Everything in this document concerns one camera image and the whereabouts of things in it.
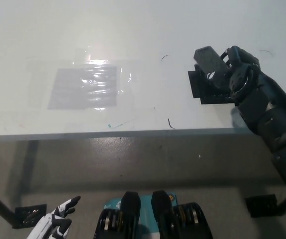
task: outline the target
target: gray floor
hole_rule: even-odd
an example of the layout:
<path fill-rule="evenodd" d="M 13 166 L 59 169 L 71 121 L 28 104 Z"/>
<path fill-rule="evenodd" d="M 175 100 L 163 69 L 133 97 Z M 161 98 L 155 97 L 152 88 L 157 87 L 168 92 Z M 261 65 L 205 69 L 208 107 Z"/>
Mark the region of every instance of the gray floor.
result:
<path fill-rule="evenodd" d="M 286 216 L 250 218 L 244 197 L 286 188 L 258 137 L 94 138 L 0 143 L 0 198 L 11 208 L 81 195 L 69 238 L 93 238 L 104 203 L 126 190 L 176 192 L 201 205 L 215 239 L 286 238 Z M 0 218 L 0 239 L 25 239 Z"/>

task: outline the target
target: white table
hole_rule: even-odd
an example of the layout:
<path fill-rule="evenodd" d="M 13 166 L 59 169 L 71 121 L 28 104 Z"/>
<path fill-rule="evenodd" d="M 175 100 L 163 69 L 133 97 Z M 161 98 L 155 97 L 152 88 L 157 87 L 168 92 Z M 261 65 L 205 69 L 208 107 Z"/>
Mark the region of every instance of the white table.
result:
<path fill-rule="evenodd" d="M 207 45 L 247 50 L 286 91 L 286 1 L 0 1 L 0 140 L 248 131 L 192 97 Z"/>

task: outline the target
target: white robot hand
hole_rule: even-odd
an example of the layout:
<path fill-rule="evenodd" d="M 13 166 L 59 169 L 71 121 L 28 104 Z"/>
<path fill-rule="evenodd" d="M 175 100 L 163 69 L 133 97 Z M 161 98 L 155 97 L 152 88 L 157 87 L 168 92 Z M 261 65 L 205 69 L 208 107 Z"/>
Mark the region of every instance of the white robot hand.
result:
<path fill-rule="evenodd" d="M 75 211 L 73 207 L 80 198 L 80 196 L 72 198 L 58 206 L 52 213 L 43 216 L 27 239 L 66 239 L 72 220 L 65 217 Z"/>

